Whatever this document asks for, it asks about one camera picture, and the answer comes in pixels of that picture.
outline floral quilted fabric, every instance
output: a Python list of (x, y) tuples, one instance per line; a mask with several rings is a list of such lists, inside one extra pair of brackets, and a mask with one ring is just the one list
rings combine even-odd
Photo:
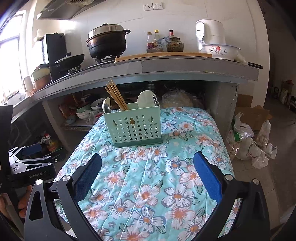
[[(102, 157), (102, 168), (79, 206), (103, 240), (191, 240), (217, 204), (193, 166), (194, 154), (202, 151), (224, 174), (233, 175), (216, 123), (206, 111), (162, 109), (161, 129), (162, 144), (114, 148), (102, 117), (57, 175), (55, 180), (73, 174), (94, 153)], [(231, 228), (239, 204), (236, 200), (220, 235)], [(67, 221), (61, 203), (56, 205)]]

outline white floral bowl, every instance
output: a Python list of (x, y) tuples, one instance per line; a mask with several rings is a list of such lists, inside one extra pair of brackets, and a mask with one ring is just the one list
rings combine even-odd
[(240, 48), (238, 47), (223, 44), (206, 44), (203, 45), (203, 49), (206, 53), (212, 54), (213, 58), (228, 60), (234, 60), (240, 51)]

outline hand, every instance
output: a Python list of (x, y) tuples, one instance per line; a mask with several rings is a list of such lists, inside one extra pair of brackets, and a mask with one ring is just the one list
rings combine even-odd
[[(19, 216), (21, 218), (25, 218), (26, 216), (26, 211), (27, 211), (27, 206), (28, 206), (28, 202), (29, 202), (29, 198), (32, 192), (32, 186), (27, 186), (27, 192), (25, 193), (25, 195), (20, 199), (19, 203), (18, 203), (18, 209), (20, 209), (19, 212)], [(6, 210), (5, 207), (5, 202), (3, 200), (3, 197), (0, 196), (0, 212), (7, 217), (8, 219), (11, 219), (9, 216), (9, 213)]]

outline utensil holder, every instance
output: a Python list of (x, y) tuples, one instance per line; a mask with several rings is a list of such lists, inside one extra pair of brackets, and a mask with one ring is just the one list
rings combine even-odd
[(137, 102), (127, 106), (129, 110), (103, 114), (114, 147), (162, 143), (160, 106), (139, 108)]

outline power socket panel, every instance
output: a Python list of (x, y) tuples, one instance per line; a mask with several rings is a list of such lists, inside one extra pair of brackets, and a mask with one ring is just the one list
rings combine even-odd
[(163, 3), (162, 2), (156, 2), (153, 3), (153, 10), (163, 9)]
[(153, 4), (152, 3), (143, 4), (143, 8), (144, 8), (144, 11), (153, 10)]

